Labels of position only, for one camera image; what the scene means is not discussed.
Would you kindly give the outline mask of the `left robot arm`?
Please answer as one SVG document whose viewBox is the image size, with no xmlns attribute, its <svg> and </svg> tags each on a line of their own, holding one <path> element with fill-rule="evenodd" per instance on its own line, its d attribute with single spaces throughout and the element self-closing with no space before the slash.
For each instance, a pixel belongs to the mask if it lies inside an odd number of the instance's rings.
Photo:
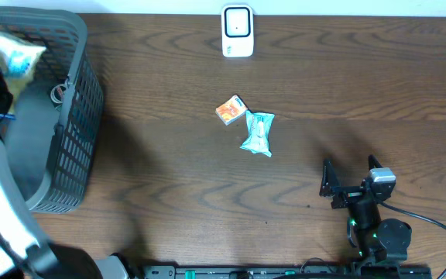
<svg viewBox="0 0 446 279">
<path fill-rule="evenodd" d="M 0 71 L 0 113 L 12 104 Z M 141 278 L 114 253 L 95 260 L 82 249 L 52 241 L 33 218 L 12 176 L 0 136 L 0 278 Z"/>
</svg>

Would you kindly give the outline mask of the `cream snack bag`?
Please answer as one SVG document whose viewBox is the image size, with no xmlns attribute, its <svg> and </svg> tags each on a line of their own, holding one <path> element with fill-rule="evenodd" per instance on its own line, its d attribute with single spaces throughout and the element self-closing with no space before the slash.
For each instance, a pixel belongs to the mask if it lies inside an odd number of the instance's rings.
<svg viewBox="0 0 446 279">
<path fill-rule="evenodd" d="M 15 114 L 15 104 L 26 86 L 33 81 L 36 65 L 46 51 L 29 41 L 0 31 L 0 71 L 8 91 L 13 96 L 9 114 Z"/>
</svg>

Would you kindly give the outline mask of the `teal wet wipes packet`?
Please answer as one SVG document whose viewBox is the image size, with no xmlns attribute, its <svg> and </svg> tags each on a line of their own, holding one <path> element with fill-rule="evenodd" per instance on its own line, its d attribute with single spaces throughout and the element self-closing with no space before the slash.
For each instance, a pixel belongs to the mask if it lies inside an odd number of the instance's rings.
<svg viewBox="0 0 446 279">
<path fill-rule="evenodd" d="M 250 112 L 245 114 L 248 137 L 240 146 L 243 150 L 252 153 L 261 153 L 267 157 L 272 156 L 269 148 L 269 131 L 275 115 L 266 112 Z"/>
</svg>

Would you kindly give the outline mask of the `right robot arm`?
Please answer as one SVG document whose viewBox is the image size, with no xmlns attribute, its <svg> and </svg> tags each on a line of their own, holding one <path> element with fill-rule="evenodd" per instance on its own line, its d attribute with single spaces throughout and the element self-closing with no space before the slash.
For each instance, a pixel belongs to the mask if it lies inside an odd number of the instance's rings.
<svg viewBox="0 0 446 279">
<path fill-rule="evenodd" d="M 330 160 L 323 161 L 319 195 L 331 199 L 333 209 L 349 212 L 348 239 L 363 259 L 374 264 L 407 260 L 412 228 L 399 219 L 382 219 L 379 206 L 396 186 L 396 176 L 373 156 L 368 157 L 369 172 L 358 186 L 343 186 Z"/>
</svg>

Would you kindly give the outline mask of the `small orange box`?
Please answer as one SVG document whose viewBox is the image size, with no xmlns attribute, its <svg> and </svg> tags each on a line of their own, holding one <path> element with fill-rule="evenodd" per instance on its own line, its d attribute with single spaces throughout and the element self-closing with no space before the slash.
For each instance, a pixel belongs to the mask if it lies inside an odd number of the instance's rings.
<svg viewBox="0 0 446 279">
<path fill-rule="evenodd" d="M 215 109 L 219 119 L 228 126 L 236 119 L 240 118 L 248 110 L 248 107 L 238 95 L 233 95 L 224 104 Z"/>
</svg>

